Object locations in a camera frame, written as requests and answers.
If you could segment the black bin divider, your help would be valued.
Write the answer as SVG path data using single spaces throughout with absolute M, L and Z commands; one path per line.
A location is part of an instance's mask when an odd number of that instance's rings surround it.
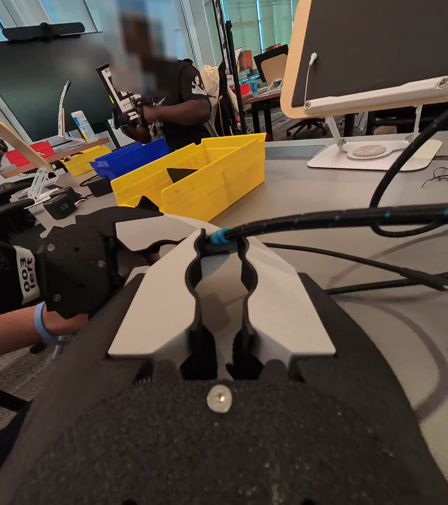
M 166 169 L 172 184 L 176 184 L 180 180 L 188 177 L 191 174 L 197 173 L 197 169 L 189 169 L 189 168 L 167 168 Z

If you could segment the blue wristband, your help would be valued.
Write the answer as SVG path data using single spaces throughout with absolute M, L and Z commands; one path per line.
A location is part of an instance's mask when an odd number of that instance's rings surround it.
M 65 328 L 65 320 L 57 312 L 48 312 L 46 303 L 41 302 L 36 305 L 33 323 L 39 336 L 46 345 L 64 346 L 67 341 L 61 340 L 62 333 L 56 332 L 56 329 Z

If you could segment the wooden table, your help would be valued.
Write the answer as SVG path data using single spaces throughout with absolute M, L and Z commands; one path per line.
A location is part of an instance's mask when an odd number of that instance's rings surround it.
M 87 142 L 85 144 L 73 146 L 72 148 L 68 148 L 66 150 L 63 150 L 60 153 L 56 153 L 54 155 L 48 156 L 48 157 L 44 158 L 44 160 L 47 163 L 53 164 L 53 163 L 55 163 L 55 161 L 62 160 L 68 156 L 71 156 L 71 155 L 74 155 L 77 153 L 81 153 L 84 150 L 87 150 L 89 148 L 93 148 L 93 147 L 101 146 L 101 145 L 106 145 L 110 141 L 111 141 L 111 139 L 108 136 L 103 137 L 103 138 L 99 138 L 98 140 L 96 140 L 94 142 Z M 29 171 L 31 171 L 33 169 L 37 169 L 37 168 L 38 168 L 38 162 L 37 163 L 30 162 L 22 167 L 15 167 L 15 166 L 11 165 L 11 166 L 4 167 L 0 171 L 0 175 L 3 178 L 8 179 L 8 178 L 29 172 Z

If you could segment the person's left hand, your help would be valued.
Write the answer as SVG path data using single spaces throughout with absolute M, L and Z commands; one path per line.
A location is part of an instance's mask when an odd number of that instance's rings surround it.
M 88 325 L 87 314 L 78 314 L 72 318 L 65 319 L 55 311 L 43 310 L 42 315 L 44 327 L 48 333 L 54 337 L 67 336 L 76 333 Z

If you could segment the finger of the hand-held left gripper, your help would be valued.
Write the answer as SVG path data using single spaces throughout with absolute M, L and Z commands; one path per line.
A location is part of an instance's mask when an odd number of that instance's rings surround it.
M 162 216 L 117 222 L 118 241 L 135 253 L 145 252 L 165 244 L 177 244 L 194 231 L 205 229 L 211 234 L 219 227 L 194 218 L 164 214 Z

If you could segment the black video bar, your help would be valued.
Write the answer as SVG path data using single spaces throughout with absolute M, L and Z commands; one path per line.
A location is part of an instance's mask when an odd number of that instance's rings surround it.
M 42 22 L 36 26 L 3 28 L 2 35 L 10 42 L 52 41 L 64 36 L 81 35 L 85 27 L 81 22 L 49 24 Z

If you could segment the small yellow plastic bin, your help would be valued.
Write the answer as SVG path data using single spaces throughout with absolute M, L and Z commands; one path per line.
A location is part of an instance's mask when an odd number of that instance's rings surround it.
M 93 171 L 93 167 L 90 165 L 91 161 L 95 161 L 97 158 L 110 153 L 112 151 L 106 145 L 96 146 L 75 155 L 67 156 L 62 160 L 62 163 L 73 177 L 77 177 Z

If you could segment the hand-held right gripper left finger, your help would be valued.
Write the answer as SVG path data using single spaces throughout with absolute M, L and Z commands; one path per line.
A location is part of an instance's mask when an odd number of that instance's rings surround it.
M 168 360 L 186 380 L 217 377 L 215 340 L 202 322 L 206 230 L 197 229 L 150 266 L 108 349 L 110 358 Z

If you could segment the beige hoodie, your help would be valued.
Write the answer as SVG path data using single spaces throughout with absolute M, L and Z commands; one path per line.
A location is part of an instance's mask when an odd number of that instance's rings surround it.
M 227 84 L 223 63 L 219 67 L 204 65 L 200 74 L 211 106 L 211 119 L 206 124 L 211 136 L 232 136 L 236 126 L 235 104 Z

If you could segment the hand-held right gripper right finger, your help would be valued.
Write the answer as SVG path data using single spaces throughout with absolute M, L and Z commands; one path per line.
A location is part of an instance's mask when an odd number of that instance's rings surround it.
M 237 246 L 247 293 L 227 364 L 230 376 L 256 380 L 270 361 L 289 371 L 303 359 L 335 357 L 336 348 L 296 269 L 255 238 L 238 239 Z

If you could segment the person's left forearm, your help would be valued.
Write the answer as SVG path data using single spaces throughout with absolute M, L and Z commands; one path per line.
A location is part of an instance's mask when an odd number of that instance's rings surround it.
M 42 341 L 34 323 L 35 307 L 0 315 L 0 356 Z

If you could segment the black power adapter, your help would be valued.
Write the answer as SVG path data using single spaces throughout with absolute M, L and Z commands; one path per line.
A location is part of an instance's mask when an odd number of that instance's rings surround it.
M 101 197 L 113 193 L 111 181 L 108 176 L 95 175 L 82 181 L 80 187 L 87 187 L 94 197 Z

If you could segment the small white stand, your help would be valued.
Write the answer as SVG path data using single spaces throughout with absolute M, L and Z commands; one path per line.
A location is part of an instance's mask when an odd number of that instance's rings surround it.
M 54 191 L 48 187 L 53 184 L 53 179 L 57 177 L 58 175 L 54 169 L 38 168 L 30 186 L 16 196 L 17 201 L 26 203 L 28 200 L 31 200 L 32 205 L 46 201 L 50 197 L 51 192 Z

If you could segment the grey desk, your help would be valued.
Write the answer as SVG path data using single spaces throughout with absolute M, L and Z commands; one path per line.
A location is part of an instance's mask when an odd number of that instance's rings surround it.
M 426 169 L 398 174 L 381 205 L 439 204 L 448 202 L 448 182 L 427 182 L 435 168 L 448 167 L 448 131 L 439 132 L 440 156 Z M 303 211 L 364 208 L 383 174 L 379 172 L 311 169 L 300 157 L 282 155 L 310 153 L 312 146 L 287 147 L 273 142 L 266 148 L 265 182 L 214 218 L 218 227 L 233 227 Z M 341 251 L 425 272 L 448 271 L 448 227 L 406 239 L 378 237 L 368 228 L 336 231 L 280 233 L 262 240 Z M 306 272 L 322 288 L 384 281 L 387 272 L 333 257 L 277 251 L 297 271 Z M 216 338 L 219 375 L 227 375 L 232 340 L 240 327 L 240 262 L 233 255 L 197 290 L 202 297 L 215 293 L 216 309 L 205 306 L 205 324 Z M 433 456 L 448 479 L 448 294 L 422 287 L 394 288 L 338 295 L 335 301 L 372 338 L 401 382 L 420 421 Z

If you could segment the light wooden board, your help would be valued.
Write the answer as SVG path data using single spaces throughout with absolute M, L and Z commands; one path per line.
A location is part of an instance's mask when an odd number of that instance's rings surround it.
M 28 145 L 16 132 L 0 121 L 0 136 L 7 144 L 11 145 L 15 150 L 19 151 L 29 162 L 37 163 L 38 168 L 54 169 L 50 163 L 47 163 L 44 158 L 38 154 L 30 145 Z

